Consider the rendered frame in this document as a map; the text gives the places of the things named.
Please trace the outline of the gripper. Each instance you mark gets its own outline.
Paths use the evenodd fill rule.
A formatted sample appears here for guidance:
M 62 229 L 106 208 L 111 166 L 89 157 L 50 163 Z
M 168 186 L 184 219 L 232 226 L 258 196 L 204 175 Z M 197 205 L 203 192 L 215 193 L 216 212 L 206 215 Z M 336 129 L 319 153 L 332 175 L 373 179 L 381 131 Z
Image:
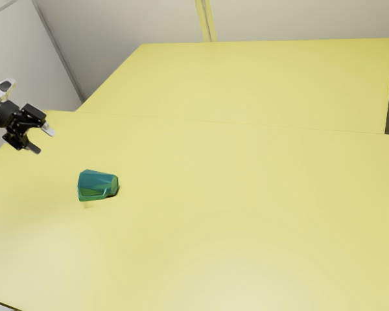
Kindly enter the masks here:
M 47 115 L 30 104 L 21 109 L 10 100 L 0 103 L 0 128 L 6 129 L 2 138 L 16 150 L 30 150 L 40 154 L 41 149 L 30 142 L 27 133 L 31 128 L 40 128 L 54 137 L 56 131 L 47 122 Z

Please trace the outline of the teal faceted mug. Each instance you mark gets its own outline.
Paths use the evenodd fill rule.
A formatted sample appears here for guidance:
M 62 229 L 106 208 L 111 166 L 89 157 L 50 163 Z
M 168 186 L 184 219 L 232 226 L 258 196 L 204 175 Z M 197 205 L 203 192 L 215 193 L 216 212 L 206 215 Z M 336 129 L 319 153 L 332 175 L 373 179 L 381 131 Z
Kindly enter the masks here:
M 77 195 L 80 202 L 103 200 L 115 196 L 119 178 L 114 174 L 84 170 L 79 174 Z

